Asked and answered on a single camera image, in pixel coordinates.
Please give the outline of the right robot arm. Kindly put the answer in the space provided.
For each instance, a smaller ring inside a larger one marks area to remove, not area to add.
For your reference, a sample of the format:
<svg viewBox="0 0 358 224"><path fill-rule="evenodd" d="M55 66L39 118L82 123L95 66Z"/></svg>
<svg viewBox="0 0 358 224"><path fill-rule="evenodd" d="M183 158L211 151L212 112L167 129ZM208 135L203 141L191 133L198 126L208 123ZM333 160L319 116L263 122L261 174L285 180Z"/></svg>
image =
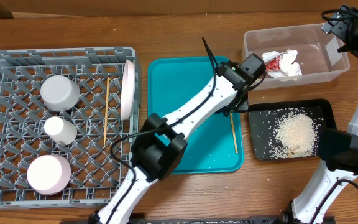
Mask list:
<svg viewBox="0 0 358 224"><path fill-rule="evenodd" d="M345 5L322 12L322 30L334 34L344 45L338 52L358 58L358 10ZM358 105L347 131L326 129L318 146L319 166L299 196L276 219L276 223L334 223L324 215L345 186L358 177Z"/></svg>

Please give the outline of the white napkin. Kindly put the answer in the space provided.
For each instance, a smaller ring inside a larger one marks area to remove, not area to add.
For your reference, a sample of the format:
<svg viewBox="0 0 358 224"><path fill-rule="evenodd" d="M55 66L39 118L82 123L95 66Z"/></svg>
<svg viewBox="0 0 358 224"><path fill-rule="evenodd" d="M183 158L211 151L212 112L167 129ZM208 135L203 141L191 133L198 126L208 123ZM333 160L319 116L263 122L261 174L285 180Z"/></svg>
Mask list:
<svg viewBox="0 0 358 224"><path fill-rule="evenodd" d="M280 71L267 71L267 74L272 78L301 76L300 64L296 61L297 55L297 50L290 49L284 52L271 51L263 53L262 60L264 63L275 57L281 57Z"/></svg>

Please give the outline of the cream white cup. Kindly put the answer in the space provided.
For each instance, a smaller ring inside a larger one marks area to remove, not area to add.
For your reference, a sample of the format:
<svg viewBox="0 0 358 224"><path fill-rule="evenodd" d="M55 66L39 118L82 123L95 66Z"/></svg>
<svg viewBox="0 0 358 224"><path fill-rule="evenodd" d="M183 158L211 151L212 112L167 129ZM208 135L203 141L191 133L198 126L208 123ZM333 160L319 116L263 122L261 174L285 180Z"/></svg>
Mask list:
<svg viewBox="0 0 358 224"><path fill-rule="evenodd" d="M75 125L58 116L46 120L44 131L52 140L64 146L71 144L77 136Z"/></svg>

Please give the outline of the red snack wrapper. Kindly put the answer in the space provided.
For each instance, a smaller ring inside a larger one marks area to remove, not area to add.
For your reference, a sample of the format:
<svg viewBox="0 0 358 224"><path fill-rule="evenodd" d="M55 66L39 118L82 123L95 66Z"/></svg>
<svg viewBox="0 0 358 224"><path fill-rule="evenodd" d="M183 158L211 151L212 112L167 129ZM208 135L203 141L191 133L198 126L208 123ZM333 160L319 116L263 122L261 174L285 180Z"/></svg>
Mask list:
<svg viewBox="0 0 358 224"><path fill-rule="evenodd" d="M265 62L266 71L280 71L281 57L275 57Z"/></svg>

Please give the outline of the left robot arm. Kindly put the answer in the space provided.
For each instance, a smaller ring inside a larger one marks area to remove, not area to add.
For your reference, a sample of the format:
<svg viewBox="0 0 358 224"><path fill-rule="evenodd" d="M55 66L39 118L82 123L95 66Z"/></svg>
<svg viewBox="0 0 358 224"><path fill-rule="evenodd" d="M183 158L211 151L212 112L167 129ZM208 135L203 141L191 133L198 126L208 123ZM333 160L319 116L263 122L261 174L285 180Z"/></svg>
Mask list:
<svg viewBox="0 0 358 224"><path fill-rule="evenodd" d="M212 114L227 116L246 110L248 92L265 75L264 61L252 54L242 63L217 63L208 55L213 76L208 84L179 109L163 117L153 113L135 139L128 173L111 201L92 213L88 223L128 223L130 215L146 191L169 176L180 163L188 138Z"/></svg>

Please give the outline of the grey white small bowl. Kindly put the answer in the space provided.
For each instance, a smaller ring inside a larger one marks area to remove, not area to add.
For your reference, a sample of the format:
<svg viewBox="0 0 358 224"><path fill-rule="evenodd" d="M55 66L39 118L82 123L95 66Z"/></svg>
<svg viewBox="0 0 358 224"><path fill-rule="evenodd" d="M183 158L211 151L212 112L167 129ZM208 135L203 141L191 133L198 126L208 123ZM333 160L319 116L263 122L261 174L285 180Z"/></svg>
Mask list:
<svg viewBox="0 0 358 224"><path fill-rule="evenodd" d="M54 75L41 85L41 97L52 111L66 111L74 107L80 97L79 86L62 75Z"/></svg>

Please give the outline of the large white plate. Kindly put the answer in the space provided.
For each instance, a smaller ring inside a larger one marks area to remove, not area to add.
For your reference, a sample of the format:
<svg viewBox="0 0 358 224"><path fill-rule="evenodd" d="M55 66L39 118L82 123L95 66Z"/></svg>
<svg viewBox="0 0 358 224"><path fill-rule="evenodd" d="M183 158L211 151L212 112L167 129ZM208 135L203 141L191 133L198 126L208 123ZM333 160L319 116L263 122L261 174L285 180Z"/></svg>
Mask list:
<svg viewBox="0 0 358 224"><path fill-rule="evenodd" d="M122 76L121 90L121 120L131 117L135 95L135 65L132 61L126 60Z"/></svg>

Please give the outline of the pink shallow bowl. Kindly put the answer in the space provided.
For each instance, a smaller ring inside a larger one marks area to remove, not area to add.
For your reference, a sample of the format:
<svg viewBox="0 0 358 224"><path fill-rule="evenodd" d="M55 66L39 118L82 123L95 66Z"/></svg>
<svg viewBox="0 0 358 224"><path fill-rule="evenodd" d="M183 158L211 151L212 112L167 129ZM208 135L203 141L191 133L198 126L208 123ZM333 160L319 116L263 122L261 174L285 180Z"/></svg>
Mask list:
<svg viewBox="0 0 358 224"><path fill-rule="evenodd" d="M71 167L62 156L44 155L36 158L27 169L29 185L42 195L62 191L69 183Z"/></svg>

